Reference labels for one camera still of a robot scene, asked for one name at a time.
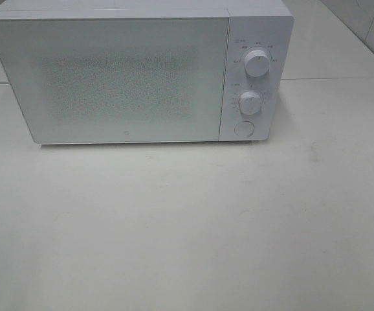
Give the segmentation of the white microwave knob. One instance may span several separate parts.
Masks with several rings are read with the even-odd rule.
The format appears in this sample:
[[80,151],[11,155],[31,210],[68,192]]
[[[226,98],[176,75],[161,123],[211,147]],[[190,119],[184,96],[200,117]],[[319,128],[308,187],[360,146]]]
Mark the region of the white microwave knob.
[[245,72],[252,78],[265,75],[270,68],[270,54],[262,47],[256,47],[243,57]]
[[260,111],[263,97],[260,92],[247,91],[239,98],[239,110],[244,115],[253,115]]

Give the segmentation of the white microwave door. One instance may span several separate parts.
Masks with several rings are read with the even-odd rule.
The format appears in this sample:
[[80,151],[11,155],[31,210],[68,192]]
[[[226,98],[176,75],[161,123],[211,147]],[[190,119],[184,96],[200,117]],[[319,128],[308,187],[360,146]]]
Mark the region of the white microwave door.
[[0,61],[39,144],[215,141],[228,20],[0,21]]

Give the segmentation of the white microwave release button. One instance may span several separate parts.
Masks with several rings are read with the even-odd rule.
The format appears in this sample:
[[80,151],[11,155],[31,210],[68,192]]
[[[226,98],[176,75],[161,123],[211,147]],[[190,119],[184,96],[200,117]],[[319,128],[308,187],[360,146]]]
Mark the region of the white microwave release button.
[[254,133],[254,125],[249,121],[243,121],[235,126],[234,131],[240,137],[251,137]]

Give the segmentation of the white microwave oven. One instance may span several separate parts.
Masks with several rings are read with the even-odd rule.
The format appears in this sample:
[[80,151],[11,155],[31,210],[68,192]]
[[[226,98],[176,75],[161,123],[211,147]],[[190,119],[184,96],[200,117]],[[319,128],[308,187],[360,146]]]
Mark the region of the white microwave oven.
[[[0,21],[212,18],[228,20],[219,137],[215,141],[265,140],[269,136],[278,101],[278,89],[294,25],[294,18],[283,2],[5,1],[0,5]],[[270,68],[265,75],[252,78],[245,72],[243,57],[246,52],[256,47],[268,51]],[[239,110],[239,98],[247,91],[260,92],[263,97],[260,111],[253,115],[244,115]],[[243,121],[249,121],[254,125],[251,137],[240,137],[235,134],[235,126]],[[194,141],[123,143],[178,142]]]

